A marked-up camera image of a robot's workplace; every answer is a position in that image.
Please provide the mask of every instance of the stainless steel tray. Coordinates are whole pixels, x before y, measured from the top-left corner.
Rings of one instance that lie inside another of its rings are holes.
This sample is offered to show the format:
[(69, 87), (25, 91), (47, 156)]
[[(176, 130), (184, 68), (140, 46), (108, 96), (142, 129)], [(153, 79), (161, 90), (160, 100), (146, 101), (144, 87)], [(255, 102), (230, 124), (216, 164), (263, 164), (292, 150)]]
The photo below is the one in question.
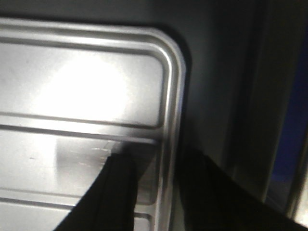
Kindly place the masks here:
[(1, 230), (53, 230), (126, 149), (135, 230), (168, 230), (184, 75), (153, 28), (0, 18)]

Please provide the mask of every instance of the metal tray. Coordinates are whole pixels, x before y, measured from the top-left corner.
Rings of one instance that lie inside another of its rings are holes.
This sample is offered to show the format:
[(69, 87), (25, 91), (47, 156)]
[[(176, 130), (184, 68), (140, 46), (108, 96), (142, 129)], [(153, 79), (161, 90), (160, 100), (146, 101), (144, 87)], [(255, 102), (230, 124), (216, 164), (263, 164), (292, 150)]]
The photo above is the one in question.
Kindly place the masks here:
[(153, 28), (0, 18), (1, 230), (53, 230), (123, 150), (135, 230), (168, 230), (184, 75)]

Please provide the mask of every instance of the black object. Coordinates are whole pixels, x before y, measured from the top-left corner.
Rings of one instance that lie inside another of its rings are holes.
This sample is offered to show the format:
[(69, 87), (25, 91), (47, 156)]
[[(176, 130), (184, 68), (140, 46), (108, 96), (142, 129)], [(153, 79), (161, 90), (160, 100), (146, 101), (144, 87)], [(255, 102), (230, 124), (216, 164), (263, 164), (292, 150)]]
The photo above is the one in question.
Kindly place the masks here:
[(137, 199), (131, 157), (113, 154), (95, 182), (54, 231), (133, 231)]
[(307, 231), (259, 202), (193, 150), (180, 169), (186, 231)]

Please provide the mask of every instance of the blue surface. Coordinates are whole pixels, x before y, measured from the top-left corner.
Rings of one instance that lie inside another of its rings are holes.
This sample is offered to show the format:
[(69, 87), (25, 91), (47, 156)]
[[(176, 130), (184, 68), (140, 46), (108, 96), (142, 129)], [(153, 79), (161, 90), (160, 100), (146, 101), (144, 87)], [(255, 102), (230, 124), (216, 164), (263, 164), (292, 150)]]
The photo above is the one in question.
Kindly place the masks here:
[(308, 128), (308, 26), (296, 69), (272, 180), (292, 181)]

